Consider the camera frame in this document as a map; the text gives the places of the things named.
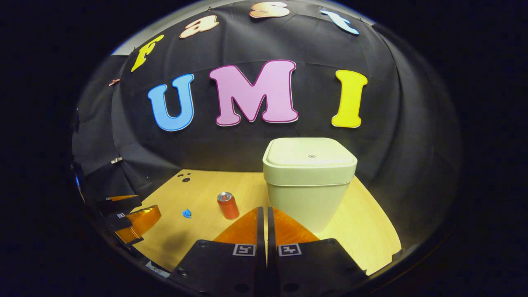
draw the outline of soda can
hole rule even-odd
[[[232,220],[238,218],[240,213],[238,212],[237,203],[234,200],[233,194],[221,192],[218,194],[217,201],[226,219]]]

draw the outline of wooden table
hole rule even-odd
[[[141,208],[158,205],[162,217],[134,247],[172,271],[196,240],[213,240],[236,221],[225,219],[216,202],[224,191],[234,195],[240,216],[264,207],[267,240],[268,188],[262,172],[183,169],[143,201]],[[182,215],[186,209],[191,211],[191,219]],[[401,250],[390,220],[356,177],[328,227],[315,235],[337,239],[368,275],[389,264],[392,255]]]

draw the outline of pink letter m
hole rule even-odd
[[[269,123],[290,123],[299,118],[291,99],[291,73],[295,63],[289,60],[266,62],[255,84],[252,85],[234,65],[212,70],[209,77],[216,81],[220,115],[216,118],[219,126],[233,126],[241,117],[234,112],[235,101],[248,121],[254,122],[259,107],[266,98],[266,111],[262,119]]]

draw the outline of black backdrop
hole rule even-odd
[[[457,199],[464,215],[457,228],[424,262],[380,292],[520,294],[526,204],[518,156],[526,121],[516,93],[524,66],[516,54],[525,6],[460,1],[352,6],[410,41],[446,78],[467,152]],[[5,118],[20,123],[4,126],[15,144],[3,148],[10,170],[4,207],[12,202],[16,207],[5,212],[16,222],[3,233],[7,295],[152,293],[149,285],[155,282],[105,247],[83,218],[65,154],[71,138],[64,123],[90,74],[111,52],[94,45],[124,41],[166,12],[166,3],[149,3],[147,10],[144,2],[5,3],[1,29],[8,44],[16,45],[8,48],[14,50],[4,64],[10,71],[5,98],[15,102]],[[131,286],[134,276],[139,279]],[[165,293],[157,287],[156,294]]]
[[[106,59],[80,99],[79,131],[73,133],[85,197],[136,193],[146,198],[181,168],[261,172],[262,156],[274,138],[330,137],[358,158],[356,176],[388,215],[402,248],[421,244],[445,218],[461,163],[458,120],[442,79],[382,25],[341,13],[360,31],[352,36],[319,12],[327,8],[298,1],[288,2],[288,16],[255,20],[248,14],[258,2],[214,7],[165,29],[134,72],[129,69],[137,51],[126,60]],[[179,39],[186,25],[211,14],[218,27]],[[299,119],[217,126],[217,90],[209,72],[233,64],[254,82],[263,64],[276,59],[297,65],[291,92]],[[362,92],[362,125],[356,129],[331,124],[339,107],[339,69],[369,80]],[[187,73],[194,74],[193,120],[180,131],[162,130],[147,93]],[[113,78],[120,82],[110,88]],[[177,96],[176,90],[169,88],[165,96]],[[178,104],[170,104],[177,100],[167,102],[170,114],[180,113]],[[259,114],[265,108],[262,104]],[[118,156],[123,161],[110,164]]]

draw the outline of blue letter u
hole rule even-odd
[[[172,81],[172,86],[178,90],[180,98],[181,113],[177,117],[168,115],[167,105],[165,104],[165,91],[167,85],[159,85],[150,90],[147,97],[152,103],[152,111],[158,126],[166,131],[178,131],[191,123],[194,115],[193,98],[191,96],[191,81],[193,74],[182,75]]]

